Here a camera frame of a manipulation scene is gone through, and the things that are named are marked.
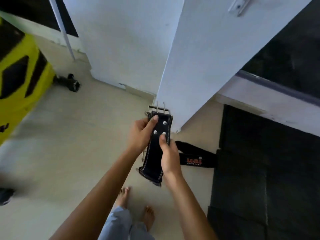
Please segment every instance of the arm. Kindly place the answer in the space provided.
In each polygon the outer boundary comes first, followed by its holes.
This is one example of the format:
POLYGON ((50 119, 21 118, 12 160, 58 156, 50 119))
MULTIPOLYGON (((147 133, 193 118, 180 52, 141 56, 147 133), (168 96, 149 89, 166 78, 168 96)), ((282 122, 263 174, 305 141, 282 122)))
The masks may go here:
POLYGON ((134 122, 129 146, 97 185, 62 223, 50 240, 98 239, 111 208, 136 158, 148 145, 158 117, 134 122))
POLYGON ((178 208, 185 240, 218 240, 182 175, 179 152, 175 142, 171 141, 168 146, 165 137, 161 135, 159 143, 163 151, 161 166, 164 181, 178 208))

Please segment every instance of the usi logo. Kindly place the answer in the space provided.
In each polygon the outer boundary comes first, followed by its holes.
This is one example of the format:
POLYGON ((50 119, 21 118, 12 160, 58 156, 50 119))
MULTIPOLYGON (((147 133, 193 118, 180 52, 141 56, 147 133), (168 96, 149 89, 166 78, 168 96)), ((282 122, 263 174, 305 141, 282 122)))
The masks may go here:
POLYGON ((202 160, 201 159, 190 159, 190 158, 187 158, 186 161, 187 161, 187 164, 189 164, 189 165, 201 166, 201 164, 202 164, 202 160))

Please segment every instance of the white rod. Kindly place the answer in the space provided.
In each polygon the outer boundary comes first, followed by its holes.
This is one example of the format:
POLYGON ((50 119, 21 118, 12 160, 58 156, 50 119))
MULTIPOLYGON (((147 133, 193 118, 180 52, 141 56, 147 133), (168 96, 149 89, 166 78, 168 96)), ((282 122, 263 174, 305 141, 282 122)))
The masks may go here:
POLYGON ((56 0, 49 0, 49 2, 51 4, 52 10, 53 10, 54 15, 56 17, 56 20, 58 22, 60 31, 62 32, 64 40, 66 41, 66 46, 68 47, 68 50, 69 50, 73 60, 75 60, 75 55, 73 54, 73 51, 72 51, 72 48, 71 48, 71 45, 70 45, 70 42, 69 42, 69 38, 68 38, 67 33, 66 33, 66 29, 64 28, 63 21, 62 21, 62 18, 61 18, 59 9, 58 9, 57 2, 56 2, 56 0))

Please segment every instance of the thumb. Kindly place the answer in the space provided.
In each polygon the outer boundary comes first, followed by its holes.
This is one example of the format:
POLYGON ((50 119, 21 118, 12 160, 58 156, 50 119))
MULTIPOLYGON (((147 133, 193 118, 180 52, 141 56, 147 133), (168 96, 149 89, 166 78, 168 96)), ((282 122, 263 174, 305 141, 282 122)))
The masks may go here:
POLYGON ((169 150, 169 145, 166 142, 166 136, 164 134, 160 135, 159 144, 163 152, 169 150))
POLYGON ((158 115, 153 116, 142 131, 144 131, 148 135, 151 135, 153 128, 158 123, 158 120, 159 120, 158 115))

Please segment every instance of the yellow punching bag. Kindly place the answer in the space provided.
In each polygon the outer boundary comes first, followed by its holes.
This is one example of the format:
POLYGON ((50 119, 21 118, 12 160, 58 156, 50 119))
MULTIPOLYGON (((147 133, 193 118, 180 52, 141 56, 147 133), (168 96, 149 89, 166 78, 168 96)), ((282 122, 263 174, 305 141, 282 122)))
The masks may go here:
POLYGON ((0 145, 50 87, 54 76, 33 37, 0 17, 0 145))

